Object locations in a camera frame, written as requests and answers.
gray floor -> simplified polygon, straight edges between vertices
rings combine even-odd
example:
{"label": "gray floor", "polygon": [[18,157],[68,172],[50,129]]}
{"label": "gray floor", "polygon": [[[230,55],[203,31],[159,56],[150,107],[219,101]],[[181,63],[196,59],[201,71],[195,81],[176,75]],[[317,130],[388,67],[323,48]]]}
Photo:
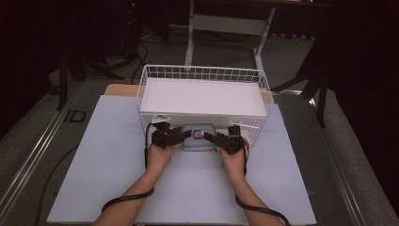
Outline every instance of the gray floor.
{"label": "gray floor", "polygon": [[[193,65],[255,68],[250,48],[257,44],[258,38],[216,43],[199,38],[195,41]],[[149,50],[147,63],[184,64],[187,43],[184,32],[172,37],[168,44],[159,41],[155,36],[147,37],[142,42]],[[311,45],[312,40],[300,38],[287,40],[284,37],[270,37],[267,40],[262,57],[270,87],[280,85],[295,76]],[[140,48],[140,51],[143,56],[144,49]],[[7,225],[34,224],[40,193],[47,175],[61,156],[79,143],[90,114],[106,86],[110,83],[130,83],[135,68],[136,65],[118,72],[119,75],[126,77],[124,81],[113,81],[92,74],[85,83],[71,82],[71,90],[78,89],[66,111],[87,111],[88,115],[82,123],[63,122],[59,125],[41,161],[9,212]],[[56,75],[57,72],[50,74],[51,77]],[[304,83],[301,83],[292,89],[301,90],[303,86]],[[399,225],[398,217],[393,213],[370,169],[356,136],[336,102],[334,93],[329,91],[327,94],[326,129],[317,126],[313,108],[298,96],[281,94],[276,96],[276,100],[281,108],[305,185],[309,190],[317,225]],[[56,106],[57,97],[46,95],[0,141],[0,194],[6,192],[14,175],[34,149],[56,114]],[[349,193],[355,198],[362,213],[359,223],[352,222],[351,215],[347,211],[347,204],[343,199],[347,191],[340,189],[339,184],[342,181],[336,179],[336,171],[331,167],[328,149],[333,150],[333,157],[340,163],[342,168],[339,170],[344,174],[343,183],[350,185]],[[40,225],[50,225],[45,220],[72,158],[73,154],[62,162],[50,181],[41,210]]]}

white table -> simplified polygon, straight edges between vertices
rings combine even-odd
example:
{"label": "white table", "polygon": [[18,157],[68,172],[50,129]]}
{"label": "white table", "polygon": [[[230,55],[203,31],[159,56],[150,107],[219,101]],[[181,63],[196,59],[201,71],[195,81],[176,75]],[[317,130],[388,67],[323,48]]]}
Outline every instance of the white table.
{"label": "white table", "polygon": [[[143,149],[136,97],[102,96],[47,220],[93,222],[143,173]],[[217,153],[178,150],[172,157],[137,224],[247,225]],[[316,222],[277,105],[250,150],[247,180],[293,225]]]}

person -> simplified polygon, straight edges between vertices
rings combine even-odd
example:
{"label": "person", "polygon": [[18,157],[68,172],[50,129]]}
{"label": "person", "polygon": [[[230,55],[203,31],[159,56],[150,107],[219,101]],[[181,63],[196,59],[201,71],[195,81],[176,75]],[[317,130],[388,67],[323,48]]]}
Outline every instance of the person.
{"label": "person", "polygon": [[[180,144],[162,148],[151,145],[149,149],[148,166],[144,173],[132,184],[121,196],[142,194],[155,187],[156,182],[161,178],[173,153],[178,150]],[[237,198],[245,204],[267,208],[267,205],[256,195],[248,184],[245,174],[244,150],[229,155],[223,148],[216,147],[220,154],[222,166],[226,171],[228,180]],[[135,224],[136,217],[140,212],[147,198],[118,202],[106,208],[94,222],[94,226],[120,225],[131,226]],[[249,225],[283,226],[284,223],[277,217],[244,209]]]}

hand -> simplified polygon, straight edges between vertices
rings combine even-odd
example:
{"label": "hand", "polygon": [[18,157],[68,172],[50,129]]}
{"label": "hand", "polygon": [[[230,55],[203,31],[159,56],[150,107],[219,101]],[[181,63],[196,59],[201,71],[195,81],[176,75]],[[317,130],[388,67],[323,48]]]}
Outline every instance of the hand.
{"label": "hand", "polygon": [[146,172],[156,178],[161,177],[167,167],[173,153],[180,148],[180,144],[176,144],[166,148],[165,150],[152,144],[149,149],[148,166]]}
{"label": "hand", "polygon": [[245,151],[241,149],[232,155],[228,154],[223,148],[216,147],[216,151],[223,159],[222,166],[226,171],[229,180],[245,179],[244,165],[245,165]]}

